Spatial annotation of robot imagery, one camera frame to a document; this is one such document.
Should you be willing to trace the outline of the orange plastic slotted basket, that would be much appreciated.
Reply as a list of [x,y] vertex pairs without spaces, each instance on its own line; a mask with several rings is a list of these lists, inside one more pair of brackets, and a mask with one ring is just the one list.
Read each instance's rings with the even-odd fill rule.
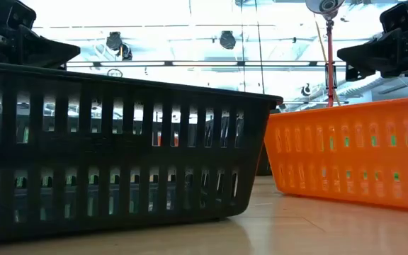
[[408,98],[273,114],[264,144],[280,192],[408,209]]

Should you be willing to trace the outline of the red stand with round base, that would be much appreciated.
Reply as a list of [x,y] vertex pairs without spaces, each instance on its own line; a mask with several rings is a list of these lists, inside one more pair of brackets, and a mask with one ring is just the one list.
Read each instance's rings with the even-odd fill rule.
[[316,23],[319,43],[321,45],[322,53],[325,61],[325,75],[326,75],[326,89],[327,89],[327,106],[331,108],[334,105],[334,101],[340,106],[339,98],[335,92],[337,87],[336,71],[334,67],[334,55],[333,55],[333,36],[332,29],[334,26],[333,19],[337,16],[339,8],[344,4],[345,0],[305,0],[306,7],[315,16],[321,15],[326,22],[326,34],[327,34],[327,51],[324,51],[323,42],[320,35],[319,26]]

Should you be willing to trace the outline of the long overhead light rail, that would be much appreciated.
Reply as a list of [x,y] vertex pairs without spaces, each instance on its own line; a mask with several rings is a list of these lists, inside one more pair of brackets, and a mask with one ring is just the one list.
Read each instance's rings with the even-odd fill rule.
[[324,61],[107,61],[68,62],[66,67],[323,67]]

